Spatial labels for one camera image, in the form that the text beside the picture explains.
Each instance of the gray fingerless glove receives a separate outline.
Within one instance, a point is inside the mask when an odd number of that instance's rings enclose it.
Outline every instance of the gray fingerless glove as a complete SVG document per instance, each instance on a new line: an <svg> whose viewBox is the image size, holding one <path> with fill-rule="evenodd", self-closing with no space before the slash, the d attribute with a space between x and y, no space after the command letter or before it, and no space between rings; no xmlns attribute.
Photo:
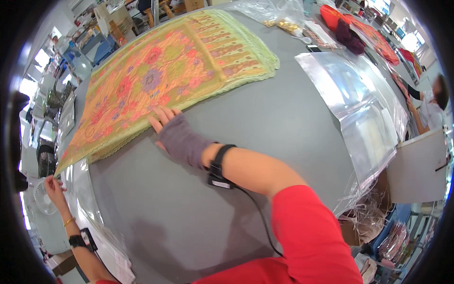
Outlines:
<svg viewBox="0 0 454 284"><path fill-rule="evenodd" d="M210 144L216 143L194 133L183 114L178 114L163 127L159 141L172 157L198 169L204 169L202 152Z"/></svg>

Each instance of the red shirt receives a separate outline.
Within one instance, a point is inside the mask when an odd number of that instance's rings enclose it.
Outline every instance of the red shirt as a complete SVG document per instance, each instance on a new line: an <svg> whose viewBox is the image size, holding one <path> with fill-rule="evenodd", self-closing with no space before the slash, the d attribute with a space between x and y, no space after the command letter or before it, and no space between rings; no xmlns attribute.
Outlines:
<svg viewBox="0 0 454 284"><path fill-rule="evenodd" d="M337 219L310 187L295 185L278 192L271 224L285 258L255 259L194 284L363 283Z"/></svg>

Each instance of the gold bracelet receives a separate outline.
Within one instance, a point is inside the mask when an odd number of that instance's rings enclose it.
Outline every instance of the gold bracelet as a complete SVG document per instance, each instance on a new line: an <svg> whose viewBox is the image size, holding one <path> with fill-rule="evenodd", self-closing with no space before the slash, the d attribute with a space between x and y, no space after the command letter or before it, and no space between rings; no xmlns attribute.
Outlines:
<svg viewBox="0 0 454 284"><path fill-rule="evenodd" d="M66 221L63 226L66 227L67 224L71 223L72 221L75 221L76 220L76 217L73 217L71 219L69 219L68 221Z"/></svg>

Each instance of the cardboard box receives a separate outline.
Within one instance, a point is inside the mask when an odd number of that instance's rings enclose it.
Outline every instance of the cardboard box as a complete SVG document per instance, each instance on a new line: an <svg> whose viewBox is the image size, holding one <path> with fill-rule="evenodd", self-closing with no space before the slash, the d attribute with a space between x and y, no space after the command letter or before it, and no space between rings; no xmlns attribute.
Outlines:
<svg viewBox="0 0 454 284"><path fill-rule="evenodd" d="M184 0L184 5L186 6L187 12L205 7L203 0Z"/></svg>
<svg viewBox="0 0 454 284"><path fill-rule="evenodd" d="M61 254L55 254L48 261L48 266L52 269L55 276L60 276L68 273L76 267L77 261L71 250Z"/></svg>
<svg viewBox="0 0 454 284"><path fill-rule="evenodd" d="M386 169L381 172L378 176L377 184L374 187L379 196L383 196L380 206L378 208L385 214L388 214L388 211L392 208L391 194L390 194L390 185L388 183L388 176ZM342 231L342 236L344 241L348 245L363 245L363 242L360 240L360 236L355 229L353 222L351 221L341 221L339 220L340 230Z"/></svg>

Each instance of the red sleeve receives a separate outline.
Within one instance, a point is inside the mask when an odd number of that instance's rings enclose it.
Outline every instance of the red sleeve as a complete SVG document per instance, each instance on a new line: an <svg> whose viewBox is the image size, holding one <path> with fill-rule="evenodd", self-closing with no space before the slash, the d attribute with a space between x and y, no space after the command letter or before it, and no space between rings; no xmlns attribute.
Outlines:
<svg viewBox="0 0 454 284"><path fill-rule="evenodd" d="M333 213L308 186L278 192L271 207L273 231L298 283L363 283Z"/></svg>
<svg viewBox="0 0 454 284"><path fill-rule="evenodd" d="M99 281L96 281L96 284L118 284L118 282L110 281L110 280L99 280Z"/></svg>

